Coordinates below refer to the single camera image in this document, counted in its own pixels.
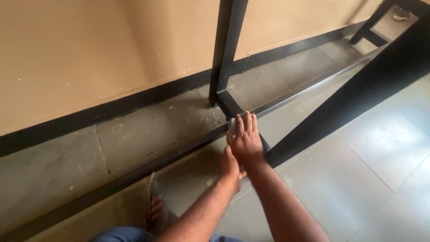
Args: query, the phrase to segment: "black baseboard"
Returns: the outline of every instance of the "black baseboard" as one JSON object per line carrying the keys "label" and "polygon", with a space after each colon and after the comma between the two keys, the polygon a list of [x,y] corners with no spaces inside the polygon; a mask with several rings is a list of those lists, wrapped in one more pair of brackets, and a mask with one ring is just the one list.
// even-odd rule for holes
{"label": "black baseboard", "polygon": [[[356,23],[236,60],[233,62],[231,75],[354,34],[363,24],[364,22]],[[132,113],[137,109],[209,84],[211,72],[211,69],[198,72],[114,101],[0,136],[0,157],[10,155],[91,125]]]}

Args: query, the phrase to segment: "hand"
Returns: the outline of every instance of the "hand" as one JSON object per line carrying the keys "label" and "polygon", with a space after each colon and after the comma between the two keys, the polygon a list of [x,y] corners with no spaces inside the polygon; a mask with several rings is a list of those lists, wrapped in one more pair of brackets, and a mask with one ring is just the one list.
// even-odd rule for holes
{"label": "hand", "polygon": [[227,131],[227,144],[231,146],[231,151],[237,160],[245,165],[263,157],[263,146],[257,129],[257,116],[248,111],[242,117],[236,115],[236,138]]}
{"label": "hand", "polygon": [[221,179],[234,182],[236,184],[236,193],[240,191],[242,187],[240,180],[246,176],[246,171],[241,171],[239,163],[231,153],[229,145],[224,149],[224,153],[221,157]]}

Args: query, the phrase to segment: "left hand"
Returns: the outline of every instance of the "left hand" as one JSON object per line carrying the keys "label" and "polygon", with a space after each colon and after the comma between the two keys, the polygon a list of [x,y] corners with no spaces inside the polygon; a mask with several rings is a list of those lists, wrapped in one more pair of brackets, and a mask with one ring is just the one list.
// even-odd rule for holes
{"label": "left hand", "polygon": [[235,182],[237,188],[236,193],[238,193],[242,187],[240,180],[246,176],[246,171],[243,171],[242,165],[239,166],[236,158],[231,153],[230,145],[227,145],[224,149],[220,166],[222,172],[221,178]]}

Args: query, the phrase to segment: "blue jeans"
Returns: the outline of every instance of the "blue jeans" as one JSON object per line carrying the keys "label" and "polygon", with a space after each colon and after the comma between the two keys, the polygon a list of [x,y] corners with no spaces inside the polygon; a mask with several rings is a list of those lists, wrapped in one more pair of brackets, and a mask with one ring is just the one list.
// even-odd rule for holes
{"label": "blue jeans", "polygon": [[[154,236],[144,229],[134,227],[115,227],[99,234],[90,242],[151,242]],[[213,233],[209,242],[242,242],[238,239]]]}

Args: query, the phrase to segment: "black metal table frame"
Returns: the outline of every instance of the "black metal table frame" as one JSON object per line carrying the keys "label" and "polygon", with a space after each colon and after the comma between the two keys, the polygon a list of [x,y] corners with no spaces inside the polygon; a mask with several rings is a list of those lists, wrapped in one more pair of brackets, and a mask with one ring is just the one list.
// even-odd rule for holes
{"label": "black metal table frame", "polygon": [[[220,2],[209,101],[212,105],[219,105],[227,118],[243,112],[228,93],[226,87],[247,3],[247,0],[221,0]],[[393,4],[411,10],[420,18],[400,37],[389,44],[385,42],[387,41],[386,38],[370,29]],[[429,12],[429,5],[419,0],[385,0],[351,39],[351,43],[355,44],[365,37],[378,46],[376,50],[352,63],[315,78],[292,92],[254,110],[257,118],[260,118],[292,101],[301,93],[307,92],[373,58],[272,149],[264,142],[265,156],[269,164],[276,167],[287,161],[428,74],[430,72]],[[227,131],[226,124],[3,234],[0,236],[0,240],[24,241],[140,181],[153,171],[158,171],[223,137],[225,131]]]}
{"label": "black metal table frame", "polygon": [[[247,0],[222,0],[220,2],[209,101],[213,106],[219,106],[227,119],[238,113],[243,113],[241,107],[226,88],[247,4]],[[420,18],[405,33],[389,44],[389,39],[371,28],[393,5],[409,9]],[[430,47],[428,13],[429,5],[419,0],[385,0],[351,38],[352,44],[356,44],[364,37],[378,47],[376,51],[365,55],[364,58],[367,59],[378,52],[381,53],[273,148],[270,148],[260,135],[265,157],[269,164],[276,167],[287,161],[426,75],[430,69],[428,62]],[[349,69],[349,66],[353,66],[354,63],[342,68]],[[326,74],[323,78],[318,78],[317,81],[327,78],[329,76]],[[271,112],[285,104],[290,100],[291,95],[297,95],[308,90],[309,86],[315,84],[316,80],[313,80],[301,87],[300,90],[294,90],[293,93],[288,93],[256,109],[254,113],[259,118],[262,114]]]}

